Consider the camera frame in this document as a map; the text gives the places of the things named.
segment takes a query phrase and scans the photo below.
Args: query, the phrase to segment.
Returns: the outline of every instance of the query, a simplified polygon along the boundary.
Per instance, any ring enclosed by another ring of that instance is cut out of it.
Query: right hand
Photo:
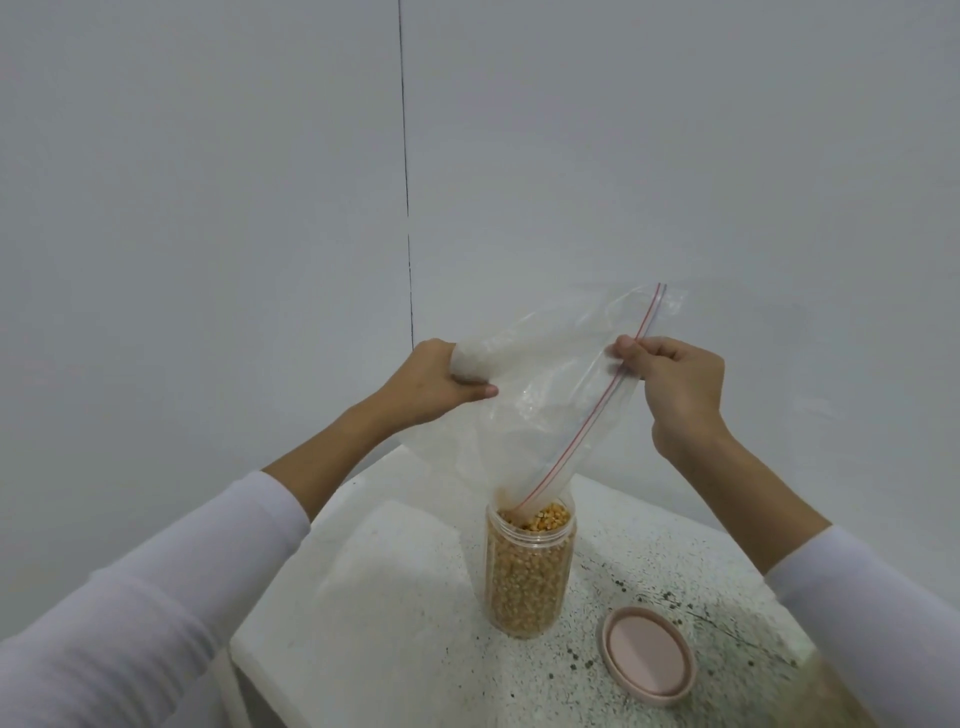
[[[727,432],[720,416],[723,359],[676,339],[619,336],[613,353],[646,382],[654,447],[676,463],[698,440]]]

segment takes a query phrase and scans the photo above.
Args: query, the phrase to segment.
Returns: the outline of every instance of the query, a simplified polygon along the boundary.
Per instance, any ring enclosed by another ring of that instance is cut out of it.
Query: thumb
[[[488,400],[496,397],[500,390],[493,384],[459,384],[464,402]]]
[[[635,339],[626,334],[618,336],[614,349],[635,375],[645,379],[651,374],[655,357],[641,347]]]

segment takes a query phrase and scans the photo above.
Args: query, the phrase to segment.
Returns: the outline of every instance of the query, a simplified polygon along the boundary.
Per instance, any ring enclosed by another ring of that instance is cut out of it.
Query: pink jar lid
[[[630,695],[666,707],[693,688],[693,650],[669,619],[643,607],[610,612],[597,629],[604,665]]]

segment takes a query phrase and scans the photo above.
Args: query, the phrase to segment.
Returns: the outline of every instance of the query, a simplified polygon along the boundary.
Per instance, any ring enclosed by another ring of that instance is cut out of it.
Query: speckled table surface
[[[535,640],[493,629],[481,497],[397,449],[314,523],[231,642],[290,728],[766,725],[808,652],[731,538],[575,477],[578,535],[560,620]],[[634,702],[595,628],[642,603],[668,615],[700,668],[669,709]]]

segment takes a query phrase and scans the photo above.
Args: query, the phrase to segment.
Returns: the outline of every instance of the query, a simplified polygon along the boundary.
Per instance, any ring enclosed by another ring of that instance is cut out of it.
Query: white long-sleeve shirt
[[[251,473],[0,645],[4,726],[158,726],[310,524]],[[880,725],[960,725],[960,613],[836,526],[767,582]]]

